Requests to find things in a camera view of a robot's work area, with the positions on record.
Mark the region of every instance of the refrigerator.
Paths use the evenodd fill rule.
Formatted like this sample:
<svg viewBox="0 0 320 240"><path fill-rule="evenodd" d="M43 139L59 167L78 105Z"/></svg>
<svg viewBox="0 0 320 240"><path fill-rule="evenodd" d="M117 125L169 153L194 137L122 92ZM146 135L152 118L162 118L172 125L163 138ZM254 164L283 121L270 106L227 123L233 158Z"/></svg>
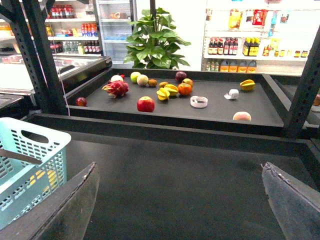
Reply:
<svg viewBox="0 0 320 240"><path fill-rule="evenodd" d="M136 0L96 0L103 55L111 57L113 68L130 69L133 62L123 63L127 55L126 38L132 34L129 22L137 20Z"/></svg>

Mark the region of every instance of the plastic basket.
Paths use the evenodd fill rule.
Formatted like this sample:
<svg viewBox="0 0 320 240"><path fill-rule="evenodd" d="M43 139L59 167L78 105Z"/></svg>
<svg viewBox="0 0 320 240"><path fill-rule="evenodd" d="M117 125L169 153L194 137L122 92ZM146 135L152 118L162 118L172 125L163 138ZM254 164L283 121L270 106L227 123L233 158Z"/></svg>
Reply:
<svg viewBox="0 0 320 240"><path fill-rule="evenodd" d="M47 138L48 143L23 136L22 131ZM0 156L0 229L26 214L67 181L65 132L9 117L0 118L0 148L42 161L31 164Z"/></svg>

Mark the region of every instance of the dragon fruit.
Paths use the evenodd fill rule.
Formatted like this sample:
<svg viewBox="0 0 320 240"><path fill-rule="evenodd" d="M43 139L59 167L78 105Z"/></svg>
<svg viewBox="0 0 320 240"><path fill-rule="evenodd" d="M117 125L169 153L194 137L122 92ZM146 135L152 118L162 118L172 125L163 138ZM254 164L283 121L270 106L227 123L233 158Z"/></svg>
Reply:
<svg viewBox="0 0 320 240"><path fill-rule="evenodd" d="M102 90L105 90L110 96L116 98L118 96L124 96L126 92L129 91L129 85L128 83L118 80L105 85Z"/></svg>

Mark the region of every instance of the tape roll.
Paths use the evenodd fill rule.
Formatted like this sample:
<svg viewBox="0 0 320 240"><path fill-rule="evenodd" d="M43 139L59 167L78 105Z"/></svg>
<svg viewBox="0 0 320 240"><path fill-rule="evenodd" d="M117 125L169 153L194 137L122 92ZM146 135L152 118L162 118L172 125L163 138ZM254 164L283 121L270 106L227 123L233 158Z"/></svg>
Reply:
<svg viewBox="0 0 320 240"><path fill-rule="evenodd" d="M192 96L190 98L191 106L201 109L208 105L208 99L204 96Z"/></svg>
<svg viewBox="0 0 320 240"><path fill-rule="evenodd" d="M239 97L239 91L237 89L231 89L229 93L226 93L224 97L228 100L237 99Z"/></svg>

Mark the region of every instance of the apple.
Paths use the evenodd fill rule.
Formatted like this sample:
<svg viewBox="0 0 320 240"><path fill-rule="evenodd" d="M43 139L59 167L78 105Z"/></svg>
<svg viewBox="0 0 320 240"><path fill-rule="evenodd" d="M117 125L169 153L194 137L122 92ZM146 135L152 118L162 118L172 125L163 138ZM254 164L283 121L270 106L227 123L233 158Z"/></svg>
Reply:
<svg viewBox="0 0 320 240"><path fill-rule="evenodd" d="M251 115L246 111L238 111L235 113L232 120L251 122Z"/></svg>
<svg viewBox="0 0 320 240"><path fill-rule="evenodd" d="M139 112L152 113L155 110L155 101L149 96L141 97L136 103Z"/></svg>
<svg viewBox="0 0 320 240"><path fill-rule="evenodd" d="M189 85L191 85L191 87L194 87L194 81L192 81L192 80L189 79L189 78L183 79L183 80L182 80L182 83L183 83L183 84L189 84Z"/></svg>
<svg viewBox="0 0 320 240"><path fill-rule="evenodd" d="M120 75L114 75L112 76L112 78L110 79L110 82L113 83L115 81L124 81L124 79L120 76Z"/></svg>
<svg viewBox="0 0 320 240"><path fill-rule="evenodd" d="M314 105L314 106L319 106L319 105L320 105L320 94L317 94L317 95L315 96L313 105Z"/></svg>
<svg viewBox="0 0 320 240"><path fill-rule="evenodd" d="M83 96L78 97L75 100L75 105L80 106L80 107L86 107L87 106L87 100Z"/></svg>
<svg viewBox="0 0 320 240"><path fill-rule="evenodd" d="M145 86L148 84L148 82L149 82L149 78L143 74L139 75L138 78L136 79L136 83L139 86Z"/></svg>
<svg viewBox="0 0 320 240"><path fill-rule="evenodd" d="M177 71L175 74L175 80L181 83L184 79L187 78L187 74L183 71Z"/></svg>
<svg viewBox="0 0 320 240"><path fill-rule="evenodd" d="M134 84L136 84L136 83L137 83L137 78L138 78L140 75L141 75L140 72L134 71L134 72L131 73L131 75L130 75L131 81L132 81Z"/></svg>

